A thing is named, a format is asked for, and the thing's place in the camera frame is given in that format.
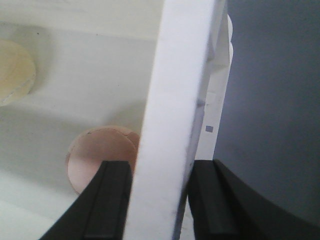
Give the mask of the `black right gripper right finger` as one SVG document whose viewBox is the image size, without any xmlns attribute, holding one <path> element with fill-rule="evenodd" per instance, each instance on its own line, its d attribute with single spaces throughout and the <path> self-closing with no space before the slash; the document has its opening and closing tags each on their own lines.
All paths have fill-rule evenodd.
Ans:
<svg viewBox="0 0 320 240">
<path fill-rule="evenodd" d="M 196 160 L 188 202 L 197 240 L 318 240 L 320 228 L 267 200 L 219 160 Z"/>
</svg>

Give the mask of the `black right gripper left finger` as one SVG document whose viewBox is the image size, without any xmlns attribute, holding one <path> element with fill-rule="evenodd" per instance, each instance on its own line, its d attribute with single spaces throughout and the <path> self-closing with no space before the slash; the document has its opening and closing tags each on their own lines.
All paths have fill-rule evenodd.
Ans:
<svg viewBox="0 0 320 240">
<path fill-rule="evenodd" d="M 127 161 L 103 161 L 88 186 L 41 239 L 121 240 L 131 186 Z"/>
</svg>

